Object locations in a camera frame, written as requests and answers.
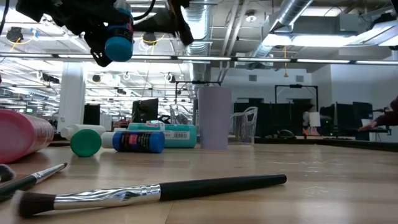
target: desk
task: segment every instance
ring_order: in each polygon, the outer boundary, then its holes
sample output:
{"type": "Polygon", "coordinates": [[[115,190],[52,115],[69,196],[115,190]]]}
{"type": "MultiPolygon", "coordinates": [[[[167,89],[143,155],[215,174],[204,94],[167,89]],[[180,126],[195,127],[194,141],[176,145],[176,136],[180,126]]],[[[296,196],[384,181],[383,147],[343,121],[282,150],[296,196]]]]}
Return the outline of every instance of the desk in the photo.
{"type": "Polygon", "coordinates": [[[33,192],[61,194],[97,188],[251,174],[287,175],[285,185],[233,194],[119,208],[52,212],[14,220],[9,201],[0,223],[285,224],[398,223],[398,154],[331,146],[231,146],[228,151],[167,149],[163,154],[101,150],[77,158],[48,148],[11,167],[30,174],[68,161],[33,192]]]}

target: paintbrush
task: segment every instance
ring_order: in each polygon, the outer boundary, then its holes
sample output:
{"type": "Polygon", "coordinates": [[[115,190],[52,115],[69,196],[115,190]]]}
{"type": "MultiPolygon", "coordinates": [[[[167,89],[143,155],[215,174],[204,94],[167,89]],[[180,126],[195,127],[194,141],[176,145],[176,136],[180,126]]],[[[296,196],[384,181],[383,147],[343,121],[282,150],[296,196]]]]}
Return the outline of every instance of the paintbrush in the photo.
{"type": "Polygon", "coordinates": [[[54,173],[65,168],[67,164],[68,163],[66,162],[0,185],[0,202],[11,198],[17,190],[26,190],[35,186],[41,181],[49,178],[54,173]]]}
{"type": "Polygon", "coordinates": [[[286,180],[286,176],[281,174],[189,180],[60,195],[18,191],[12,199],[12,204],[19,216],[31,217],[52,210],[119,207],[142,202],[180,200],[260,189],[284,184],[286,180]]]}
{"type": "Polygon", "coordinates": [[[15,172],[12,169],[4,164],[0,165],[0,182],[5,182],[8,180],[12,180],[15,178],[15,172]]]}

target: pink bottle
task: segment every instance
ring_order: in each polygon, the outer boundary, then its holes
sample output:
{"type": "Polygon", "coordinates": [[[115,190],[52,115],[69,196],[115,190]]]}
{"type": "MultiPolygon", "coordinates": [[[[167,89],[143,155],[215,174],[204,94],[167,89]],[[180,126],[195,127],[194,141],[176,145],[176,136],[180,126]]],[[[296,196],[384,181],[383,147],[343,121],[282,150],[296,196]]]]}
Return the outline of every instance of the pink bottle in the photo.
{"type": "Polygon", "coordinates": [[[0,164],[7,164],[47,147],[54,137],[51,124],[41,118],[0,110],[0,164]]]}

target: ceiling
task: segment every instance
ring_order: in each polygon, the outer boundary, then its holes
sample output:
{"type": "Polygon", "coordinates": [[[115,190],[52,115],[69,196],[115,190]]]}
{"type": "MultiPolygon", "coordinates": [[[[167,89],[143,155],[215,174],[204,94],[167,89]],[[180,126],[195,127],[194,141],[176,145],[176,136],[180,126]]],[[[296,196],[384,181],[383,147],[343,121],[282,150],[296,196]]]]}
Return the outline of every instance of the ceiling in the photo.
{"type": "MultiPolygon", "coordinates": [[[[142,14],[149,5],[149,1],[128,1],[133,7],[133,15],[142,14]]],[[[209,55],[219,56],[222,53],[225,37],[228,32],[228,22],[231,18],[231,11],[235,0],[221,1],[194,1],[194,4],[206,4],[211,10],[210,13],[210,36],[200,40],[210,46],[209,55]]],[[[240,24],[237,38],[234,41],[232,55],[249,54],[263,40],[263,25],[266,17],[280,9],[280,0],[275,1],[250,1],[246,12],[253,10],[256,20],[248,22],[245,19],[240,24]]],[[[157,1],[156,6],[161,6],[162,1],[157,1]]],[[[376,9],[389,7],[390,0],[378,1],[337,1],[337,0],[315,0],[311,3],[302,16],[336,17],[344,10],[349,13],[364,13],[376,9]]],[[[236,14],[234,27],[238,26],[240,12],[236,14]]],[[[148,47],[142,41],[142,34],[134,34],[134,54],[145,55],[184,55],[185,47],[175,37],[168,34],[156,33],[157,43],[148,47]]],[[[42,54],[88,54],[89,47],[85,41],[73,35],[64,27],[57,27],[51,22],[51,17],[44,16],[40,23],[29,19],[15,10],[11,9],[6,17],[6,24],[0,36],[0,52],[15,53],[42,53],[42,54]],[[15,44],[6,39],[6,32],[11,27],[21,27],[24,40],[15,44]]],[[[271,50],[273,57],[288,58],[325,58],[325,59],[384,59],[391,54],[388,47],[361,46],[361,47],[302,47],[289,45],[284,47],[275,46],[271,50]]],[[[87,73],[86,100],[87,103],[101,103],[102,108],[119,108],[115,110],[103,110],[104,113],[127,115],[131,112],[132,101],[142,97],[159,97],[162,100],[161,110],[168,113],[169,104],[174,103],[175,84],[170,83],[169,75],[173,75],[178,81],[190,81],[189,63],[147,63],[147,62],[126,62],[108,65],[106,68],[97,66],[92,62],[82,62],[87,73]],[[101,81],[94,82],[93,75],[100,75],[101,81]],[[130,88],[126,95],[121,95],[115,89],[105,90],[106,86],[119,86],[130,88]]],[[[211,63],[212,67],[219,67],[219,63],[211,63]]],[[[307,72],[313,72],[321,65],[314,64],[289,64],[288,68],[302,68],[307,72]]],[[[284,68],[284,63],[274,63],[271,68],[278,70],[284,68]]],[[[62,60],[26,60],[21,58],[0,58],[0,73],[2,85],[40,85],[47,86],[48,83],[40,78],[43,73],[58,78],[62,81],[62,60]]],[[[30,101],[38,101],[37,105],[51,103],[57,110],[60,88],[52,84],[54,88],[0,88],[0,106],[25,105],[30,101]]],[[[188,109],[192,108],[189,96],[192,95],[192,87],[184,86],[179,96],[179,103],[184,104],[188,109]]]]}

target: white bottle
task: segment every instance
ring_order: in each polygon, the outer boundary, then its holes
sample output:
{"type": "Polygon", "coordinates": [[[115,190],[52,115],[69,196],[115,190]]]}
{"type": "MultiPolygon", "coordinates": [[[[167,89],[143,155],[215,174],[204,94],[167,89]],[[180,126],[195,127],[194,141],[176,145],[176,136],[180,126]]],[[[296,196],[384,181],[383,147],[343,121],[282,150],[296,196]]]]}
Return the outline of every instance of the white bottle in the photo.
{"type": "Polygon", "coordinates": [[[89,125],[89,124],[71,124],[66,128],[61,129],[61,137],[66,138],[67,140],[71,140],[72,136],[84,129],[90,129],[95,132],[97,132],[99,135],[102,135],[103,133],[106,132],[106,129],[104,126],[100,125],[89,125]]]}

